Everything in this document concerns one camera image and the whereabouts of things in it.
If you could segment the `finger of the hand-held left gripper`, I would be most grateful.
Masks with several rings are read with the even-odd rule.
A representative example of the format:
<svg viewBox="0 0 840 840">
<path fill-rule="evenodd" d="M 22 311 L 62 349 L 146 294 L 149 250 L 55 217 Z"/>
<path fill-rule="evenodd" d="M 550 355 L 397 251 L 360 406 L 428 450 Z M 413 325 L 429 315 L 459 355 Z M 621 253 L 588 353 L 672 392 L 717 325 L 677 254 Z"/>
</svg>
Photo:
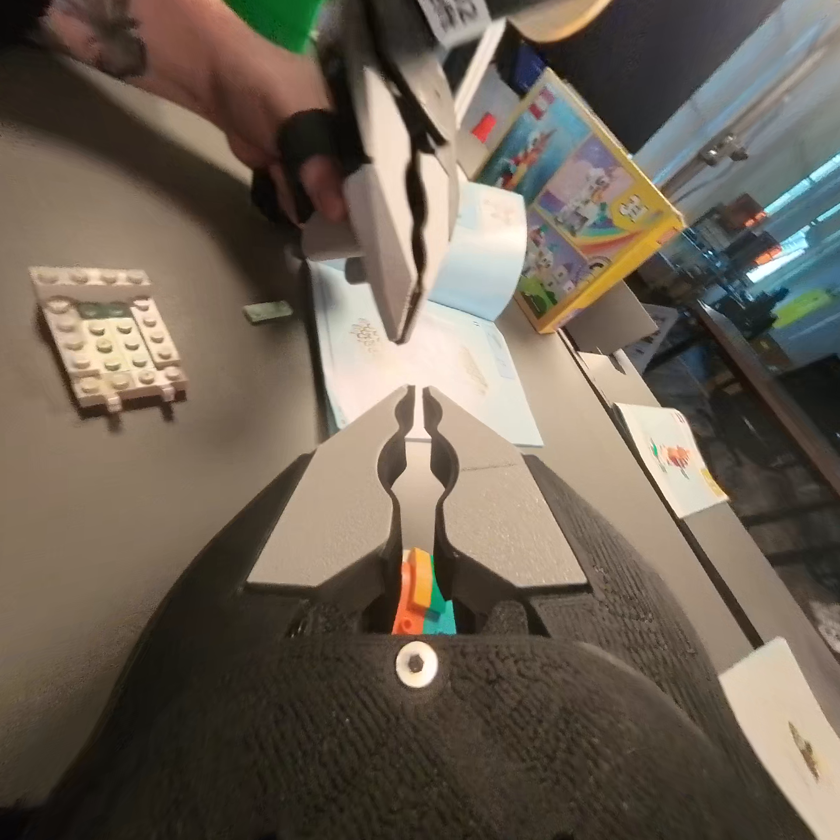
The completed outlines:
<svg viewBox="0 0 840 840">
<path fill-rule="evenodd" d="M 364 280 L 387 338 L 403 344 L 422 296 L 423 250 L 415 247 L 424 199 L 415 194 L 419 156 L 428 151 L 420 108 L 378 69 L 346 66 L 344 192 Z"/>
<path fill-rule="evenodd" d="M 411 148 L 406 190 L 416 285 L 408 307 L 420 309 L 437 281 L 459 209 L 455 102 L 434 48 L 398 47 L 392 60 Z"/>
</svg>

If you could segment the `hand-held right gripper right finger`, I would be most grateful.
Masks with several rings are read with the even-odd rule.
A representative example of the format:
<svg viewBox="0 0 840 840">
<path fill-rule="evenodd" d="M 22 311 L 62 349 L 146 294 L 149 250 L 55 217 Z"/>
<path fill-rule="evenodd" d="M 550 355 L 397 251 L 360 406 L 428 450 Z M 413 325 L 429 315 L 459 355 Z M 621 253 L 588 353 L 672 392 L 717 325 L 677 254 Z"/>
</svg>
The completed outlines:
<svg viewBox="0 0 840 840">
<path fill-rule="evenodd" d="M 434 558 L 450 596 L 581 591 L 586 575 L 520 450 L 434 387 L 423 389 L 437 502 Z"/>
</svg>

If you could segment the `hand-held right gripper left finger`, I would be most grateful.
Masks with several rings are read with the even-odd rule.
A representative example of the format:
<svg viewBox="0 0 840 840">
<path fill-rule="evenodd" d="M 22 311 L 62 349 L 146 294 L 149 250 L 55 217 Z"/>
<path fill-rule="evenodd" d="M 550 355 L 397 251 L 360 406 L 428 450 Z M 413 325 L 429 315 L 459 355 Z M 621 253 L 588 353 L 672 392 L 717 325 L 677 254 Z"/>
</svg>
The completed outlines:
<svg viewBox="0 0 840 840">
<path fill-rule="evenodd" d="M 258 590 L 384 594 L 402 550 L 393 485 L 406 468 L 415 387 L 403 385 L 321 444 L 248 575 Z"/>
</svg>

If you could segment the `rainbow lego assembly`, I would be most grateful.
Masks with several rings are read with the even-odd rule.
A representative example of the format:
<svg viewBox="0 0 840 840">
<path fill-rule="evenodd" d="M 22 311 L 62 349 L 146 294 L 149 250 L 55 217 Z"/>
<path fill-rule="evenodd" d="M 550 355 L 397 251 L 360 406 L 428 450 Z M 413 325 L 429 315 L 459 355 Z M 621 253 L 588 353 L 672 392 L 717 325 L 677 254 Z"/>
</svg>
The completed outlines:
<svg viewBox="0 0 840 840">
<path fill-rule="evenodd" d="M 403 552 L 401 591 L 392 634 L 457 634 L 454 604 L 444 598 L 438 585 L 434 556 L 422 549 L 413 548 Z"/>
</svg>

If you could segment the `light blue lego instruction booklet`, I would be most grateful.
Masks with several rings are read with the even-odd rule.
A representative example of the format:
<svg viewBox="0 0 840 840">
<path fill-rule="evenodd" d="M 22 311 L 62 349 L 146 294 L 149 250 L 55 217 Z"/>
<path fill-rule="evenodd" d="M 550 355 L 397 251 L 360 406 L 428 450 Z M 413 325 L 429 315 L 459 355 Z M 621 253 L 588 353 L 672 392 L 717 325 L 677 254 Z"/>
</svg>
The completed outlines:
<svg viewBox="0 0 840 840">
<path fill-rule="evenodd" d="M 543 446 L 496 321 L 511 302 L 527 250 L 522 196 L 463 183 L 449 250 L 412 337 L 385 336 L 371 289 L 345 278 L 344 259 L 309 264 L 331 434 L 401 385 L 416 388 L 409 440 L 428 441 L 421 391 L 432 386 L 520 447 Z"/>
</svg>

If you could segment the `colourful lego set box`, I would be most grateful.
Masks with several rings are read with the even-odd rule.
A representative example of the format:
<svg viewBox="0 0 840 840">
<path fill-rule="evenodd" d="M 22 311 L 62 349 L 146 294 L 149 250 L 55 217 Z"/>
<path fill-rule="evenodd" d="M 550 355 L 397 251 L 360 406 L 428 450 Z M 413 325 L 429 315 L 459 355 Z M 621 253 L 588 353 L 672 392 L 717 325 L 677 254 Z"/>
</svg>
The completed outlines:
<svg viewBox="0 0 840 840">
<path fill-rule="evenodd" d="M 561 329 L 679 235 L 679 210 L 583 98 L 545 69 L 472 179 L 520 195 L 527 246 L 515 299 Z"/>
</svg>

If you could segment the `white green lego plate assembly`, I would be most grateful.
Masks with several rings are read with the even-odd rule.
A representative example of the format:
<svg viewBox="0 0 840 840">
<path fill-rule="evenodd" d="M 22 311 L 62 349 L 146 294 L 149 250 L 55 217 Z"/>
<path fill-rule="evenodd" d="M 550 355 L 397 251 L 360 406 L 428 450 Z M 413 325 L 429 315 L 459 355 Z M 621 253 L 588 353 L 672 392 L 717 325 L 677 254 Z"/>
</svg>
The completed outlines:
<svg viewBox="0 0 840 840">
<path fill-rule="evenodd" d="M 82 410 L 186 396 L 181 354 L 142 269 L 31 266 L 38 308 Z"/>
</svg>

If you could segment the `person's left hand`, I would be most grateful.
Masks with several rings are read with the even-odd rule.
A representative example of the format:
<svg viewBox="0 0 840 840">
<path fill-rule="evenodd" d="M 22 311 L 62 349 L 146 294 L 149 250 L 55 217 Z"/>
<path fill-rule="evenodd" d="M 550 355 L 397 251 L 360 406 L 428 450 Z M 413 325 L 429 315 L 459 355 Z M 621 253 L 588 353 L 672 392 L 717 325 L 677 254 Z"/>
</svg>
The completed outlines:
<svg viewBox="0 0 840 840">
<path fill-rule="evenodd" d="M 145 71 L 130 84 L 222 131 L 235 157 L 268 172 L 296 223 L 277 135 L 299 112 L 331 109 L 320 69 L 262 38 L 224 2 L 136 1 L 130 10 L 146 52 Z"/>
</svg>

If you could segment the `bright green object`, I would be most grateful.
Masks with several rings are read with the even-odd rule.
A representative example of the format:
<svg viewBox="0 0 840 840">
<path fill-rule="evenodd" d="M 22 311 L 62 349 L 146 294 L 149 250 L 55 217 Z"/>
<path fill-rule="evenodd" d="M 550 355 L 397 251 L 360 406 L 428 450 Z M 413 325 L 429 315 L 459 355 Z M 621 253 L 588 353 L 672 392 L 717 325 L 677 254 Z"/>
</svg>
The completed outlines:
<svg viewBox="0 0 840 840">
<path fill-rule="evenodd" d="M 303 54 L 323 1 L 225 1 L 257 34 L 294 54 Z"/>
</svg>

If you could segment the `pale wooden round board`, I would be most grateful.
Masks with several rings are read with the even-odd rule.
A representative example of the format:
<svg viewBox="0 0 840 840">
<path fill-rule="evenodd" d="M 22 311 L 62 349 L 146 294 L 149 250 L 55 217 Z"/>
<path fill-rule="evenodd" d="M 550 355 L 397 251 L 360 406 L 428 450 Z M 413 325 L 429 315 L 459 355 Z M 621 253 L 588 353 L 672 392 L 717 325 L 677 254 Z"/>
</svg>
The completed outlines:
<svg viewBox="0 0 840 840">
<path fill-rule="evenodd" d="M 611 4 L 611 1 L 537 2 L 517 10 L 507 20 L 525 39 L 547 45 L 580 33 Z"/>
</svg>

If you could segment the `leaflet with orange figure print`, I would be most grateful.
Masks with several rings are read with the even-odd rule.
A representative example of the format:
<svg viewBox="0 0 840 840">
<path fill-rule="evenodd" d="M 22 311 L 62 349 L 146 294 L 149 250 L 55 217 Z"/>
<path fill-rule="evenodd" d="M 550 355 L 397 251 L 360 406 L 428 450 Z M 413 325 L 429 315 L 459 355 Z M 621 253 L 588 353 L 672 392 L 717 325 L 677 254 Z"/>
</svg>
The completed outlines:
<svg viewBox="0 0 840 840">
<path fill-rule="evenodd" d="M 683 413 L 626 403 L 615 403 L 613 409 L 648 476 L 678 519 L 728 503 Z"/>
</svg>

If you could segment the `grey cardboard piece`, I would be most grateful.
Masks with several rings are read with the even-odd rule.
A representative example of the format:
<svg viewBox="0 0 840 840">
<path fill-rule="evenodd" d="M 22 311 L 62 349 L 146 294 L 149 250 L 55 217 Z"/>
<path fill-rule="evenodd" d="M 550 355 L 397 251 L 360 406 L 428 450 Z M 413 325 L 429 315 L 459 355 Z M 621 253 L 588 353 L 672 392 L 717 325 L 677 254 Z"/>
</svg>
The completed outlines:
<svg viewBox="0 0 840 840">
<path fill-rule="evenodd" d="M 559 329 L 589 375 L 640 375 L 655 350 L 659 324 L 620 282 Z"/>
</svg>

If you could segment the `metal door fitting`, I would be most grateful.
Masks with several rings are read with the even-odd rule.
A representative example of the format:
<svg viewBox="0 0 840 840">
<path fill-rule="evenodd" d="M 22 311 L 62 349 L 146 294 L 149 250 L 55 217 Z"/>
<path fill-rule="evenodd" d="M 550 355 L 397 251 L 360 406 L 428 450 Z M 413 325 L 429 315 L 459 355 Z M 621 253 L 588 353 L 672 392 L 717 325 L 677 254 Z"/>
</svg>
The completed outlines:
<svg viewBox="0 0 840 840">
<path fill-rule="evenodd" d="M 716 167 L 725 161 L 742 162 L 749 158 L 749 151 L 739 136 L 731 131 L 720 132 L 706 143 L 696 155 L 707 167 Z"/>
</svg>

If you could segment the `leaflet with brown figure print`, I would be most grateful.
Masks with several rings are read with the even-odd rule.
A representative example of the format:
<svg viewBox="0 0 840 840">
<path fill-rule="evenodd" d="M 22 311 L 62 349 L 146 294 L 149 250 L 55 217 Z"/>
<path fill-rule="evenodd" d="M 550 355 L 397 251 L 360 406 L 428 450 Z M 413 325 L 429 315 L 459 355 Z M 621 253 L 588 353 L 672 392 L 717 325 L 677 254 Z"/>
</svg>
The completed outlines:
<svg viewBox="0 0 840 840">
<path fill-rule="evenodd" d="M 777 637 L 719 675 L 746 739 L 815 838 L 839 838 L 839 738 Z"/>
</svg>

